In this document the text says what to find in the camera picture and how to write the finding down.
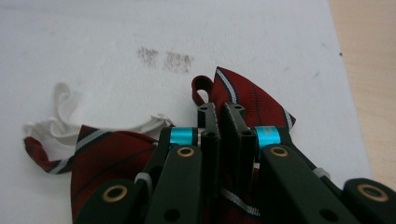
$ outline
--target cyan band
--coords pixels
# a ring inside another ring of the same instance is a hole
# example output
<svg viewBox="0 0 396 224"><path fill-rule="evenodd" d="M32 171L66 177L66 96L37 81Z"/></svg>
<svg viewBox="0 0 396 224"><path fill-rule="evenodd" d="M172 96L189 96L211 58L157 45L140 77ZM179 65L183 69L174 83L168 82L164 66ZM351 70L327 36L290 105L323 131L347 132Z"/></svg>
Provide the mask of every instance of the cyan band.
<svg viewBox="0 0 396 224"><path fill-rule="evenodd" d="M180 146L192 145L192 128L172 128L170 143L178 144Z"/></svg>
<svg viewBox="0 0 396 224"><path fill-rule="evenodd" d="M274 126L258 126L255 127L257 139L259 140L259 151L262 150L263 147L266 147L271 144L280 144L280 135L277 131L277 128Z"/></svg>

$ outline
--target metal rivet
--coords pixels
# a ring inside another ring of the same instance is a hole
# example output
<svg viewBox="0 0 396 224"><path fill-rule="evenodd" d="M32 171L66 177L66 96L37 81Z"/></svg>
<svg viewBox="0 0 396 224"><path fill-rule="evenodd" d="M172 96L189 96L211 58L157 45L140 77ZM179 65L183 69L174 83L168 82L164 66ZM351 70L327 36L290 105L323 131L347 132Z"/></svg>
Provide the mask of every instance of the metal rivet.
<svg viewBox="0 0 396 224"><path fill-rule="evenodd" d="M102 195L103 201L107 203L116 203L126 196L128 189L123 185L115 185L108 188Z"/></svg>
<svg viewBox="0 0 396 224"><path fill-rule="evenodd" d="M358 185L358 190L366 198L369 198L373 201L383 203L389 200L388 194L384 190L379 189L373 185L360 184Z"/></svg>
<svg viewBox="0 0 396 224"><path fill-rule="evenodd" d="M177 150L177 155L180 157L190 157L194 154L194 149L190 147L181 147Z"/></svg>
<svg viewBox="0 0 396 224"><path fill-rule="evenodd" d="M278 157L286 157L289 155L289 152L283 147L271 147L270 152Z"/></svg>

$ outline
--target white table surface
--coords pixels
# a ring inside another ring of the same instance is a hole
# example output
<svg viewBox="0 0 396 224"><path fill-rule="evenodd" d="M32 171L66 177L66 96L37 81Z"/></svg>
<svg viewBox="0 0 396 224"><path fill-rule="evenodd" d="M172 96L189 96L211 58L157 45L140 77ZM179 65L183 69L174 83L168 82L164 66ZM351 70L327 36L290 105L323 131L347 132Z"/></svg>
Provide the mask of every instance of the white table surface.
<svg viewBox="0 0 396 224"><path fill-rule="evenodd" d="M0 218L71 222L70 174L44 173L22 143L61 81L80 96L77 124L122 128L162 112L195 126L191 80L222 66L297 118L295 145L337 186L371 177L340 52L324 0L0 1Z"/></svg>

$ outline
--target tie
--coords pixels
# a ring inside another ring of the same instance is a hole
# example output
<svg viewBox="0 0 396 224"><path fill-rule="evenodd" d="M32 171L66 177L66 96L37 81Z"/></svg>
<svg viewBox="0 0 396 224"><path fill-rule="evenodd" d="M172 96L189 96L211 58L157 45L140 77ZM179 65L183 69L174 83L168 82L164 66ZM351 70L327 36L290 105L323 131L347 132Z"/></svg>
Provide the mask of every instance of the tie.
<svg viewBox="0 0 396 224"><path fill-rule="evenodd" d="M246 109L248 127L280 126L290 129L295 118L260 87L235 72L218 67L214 81L198 76L192 83L192 99L197 105L205 101L198 91L206 91L209 102L216 105L218 118L224 102L242 105ZM75 155L66 160L49 161L44 148L32 136L24 140L29 156L44 171L61 174L72 171L71 204L75 220L78 211L94 190L111 179L134 180L148 162L157 141L140 133L104 131L82 126ZM233 189L232 180L223 175L219 208L205 223L261 223L255 202L257 172L250 193Z"/></svg>

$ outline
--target wooden surface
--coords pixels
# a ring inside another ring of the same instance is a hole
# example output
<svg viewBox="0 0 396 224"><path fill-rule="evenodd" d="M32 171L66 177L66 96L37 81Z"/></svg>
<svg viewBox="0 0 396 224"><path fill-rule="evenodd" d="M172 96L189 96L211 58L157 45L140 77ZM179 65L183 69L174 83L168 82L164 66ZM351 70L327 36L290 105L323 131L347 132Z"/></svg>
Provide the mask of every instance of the wooden surface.
<svg viewBox="0 0 396 224"><path fill-rule="evenodd" d="M396 189L396 1L329 1L373 176Z"/></svg>

